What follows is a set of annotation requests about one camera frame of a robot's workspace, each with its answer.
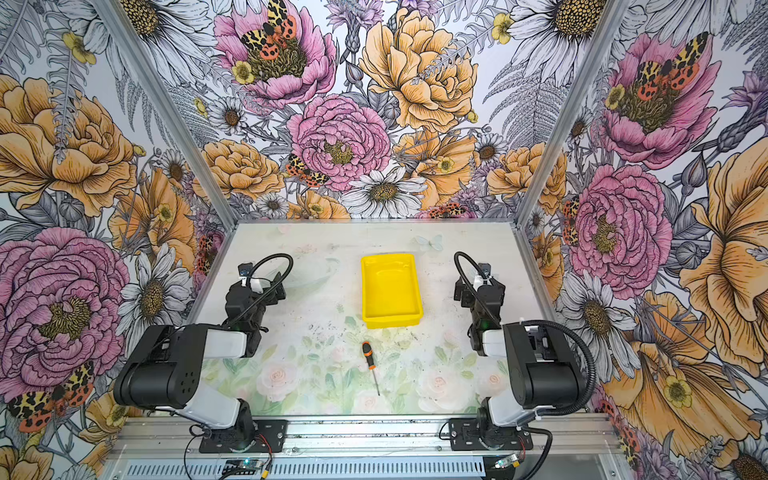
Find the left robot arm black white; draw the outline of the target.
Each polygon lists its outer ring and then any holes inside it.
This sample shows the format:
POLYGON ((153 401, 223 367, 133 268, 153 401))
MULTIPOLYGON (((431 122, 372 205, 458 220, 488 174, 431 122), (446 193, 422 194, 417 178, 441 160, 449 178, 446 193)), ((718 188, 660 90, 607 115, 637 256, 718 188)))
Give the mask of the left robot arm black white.
POLYGON ((214 444, 244 451, 268 441, 244 399, 226 396, 202 379, 211 359, 250 359, 268 332, 263 317, 286 298, 283 282, 294 259, 275 253, 252 264, 225 296, 219 324, 152 326, 143 333, 113 386, 117 404, 173 413, 196 423, 214 444))

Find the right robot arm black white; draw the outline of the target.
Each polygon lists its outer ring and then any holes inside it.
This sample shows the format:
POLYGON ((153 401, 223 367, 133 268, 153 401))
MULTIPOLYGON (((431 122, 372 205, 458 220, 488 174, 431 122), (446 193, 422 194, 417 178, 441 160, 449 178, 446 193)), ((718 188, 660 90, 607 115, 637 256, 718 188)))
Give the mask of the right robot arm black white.
POLYGON ((501 313, 505 286, 478 275, 473 284, 460 278, 454 300, 469 310, 468 338, 481 357, 498 359, 507 367, 508 386, 487 394, 474 420, 448 422, 451 449, 528 450, 533 447, 525 428, 550 410, 577 406, 587 392, 588 380, 561 328, 539 321, 495 324, 501 313))

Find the orange black handled screwdriver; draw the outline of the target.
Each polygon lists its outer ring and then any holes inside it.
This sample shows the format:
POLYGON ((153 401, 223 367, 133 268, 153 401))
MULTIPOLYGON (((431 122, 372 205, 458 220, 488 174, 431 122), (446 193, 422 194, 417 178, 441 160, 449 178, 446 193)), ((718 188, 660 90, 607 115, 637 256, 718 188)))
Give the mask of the orange black handled screwdriver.
POLYGON ((364 341, 361 347, 362 347, 362 353, 367 363, 368 370, 371 372, 377 395, 380 396, 381 393, 380 393, 378 379, 376 376, 376 363, 375 363, 374 351, 373 351, 372 345, 370 344, 369 341, 364 341))

